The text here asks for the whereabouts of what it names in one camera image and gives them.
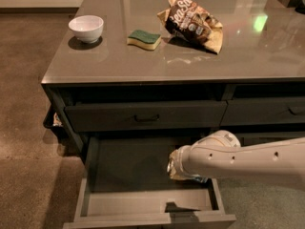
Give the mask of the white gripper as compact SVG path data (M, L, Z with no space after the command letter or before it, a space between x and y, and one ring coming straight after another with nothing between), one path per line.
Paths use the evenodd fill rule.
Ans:
M185 180L184 176L190 174L184 167L184 163L188 160L190 150L190 145L184 145L170 153L167 166L167 173L170 179Z

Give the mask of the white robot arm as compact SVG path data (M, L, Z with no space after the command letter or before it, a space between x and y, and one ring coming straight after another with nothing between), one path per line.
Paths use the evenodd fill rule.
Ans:
M174 150L167 172L172 179L245 178L302 187L305 140L295 138L243 147L235 135L217 131Z

